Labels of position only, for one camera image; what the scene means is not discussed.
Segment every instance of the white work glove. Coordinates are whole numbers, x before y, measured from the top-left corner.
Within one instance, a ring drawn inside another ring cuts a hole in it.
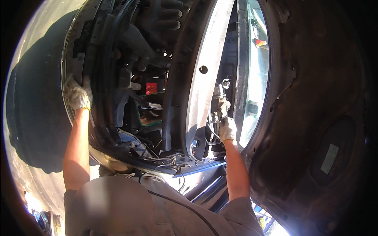
[[[233,139],[236,140],[236,124],[234,119],[226,116],[221,119],[219,124],[219,137],[222,142]]]
[[[73,78],[73,74],[70,74],[70,77],[64,85],[64,97],[68,105],[75,111],[79,108],[91,110],[93,95],[89,76],[84,77],[83,87],[81,87]]]

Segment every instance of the red label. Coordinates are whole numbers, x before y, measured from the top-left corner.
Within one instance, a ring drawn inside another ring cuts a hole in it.
[[[158,91],[157,83],[146,83],[146,94],[156,93]]]

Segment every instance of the warning sticker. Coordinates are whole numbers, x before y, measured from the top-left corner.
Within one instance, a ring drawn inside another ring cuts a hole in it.
[[[323,161],[323,164],[320,167],[320,169],[324,173],[328,174],[330,172],[331,167],[333,165],[333,162],[335,161],[335,158],[336,158],[338,151],[339,151],[338,147],[336,147],[333,144],[330,145],[330,148],[328,149],[327,155],[325,156],[325,159]]]

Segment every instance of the hood underside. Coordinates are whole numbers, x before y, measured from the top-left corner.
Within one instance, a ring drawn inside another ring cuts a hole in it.
[[[272,56],[265,108],[243,152],[253,199],[292,235],[329,234],[365,168],[361,50],[334,2],[259,2]]]

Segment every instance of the forearm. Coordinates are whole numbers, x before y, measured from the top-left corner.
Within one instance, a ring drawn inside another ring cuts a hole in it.
[[[229,139],[224,141],[227,156],[227,188],[229,202],[238,197],[250,197],[248,171],[240,155],[237,142]]]
[[[67,150],[63,159],[63,178],[66,189],[78,190],[90,181],[88,158],[89,110],[76,111]]]

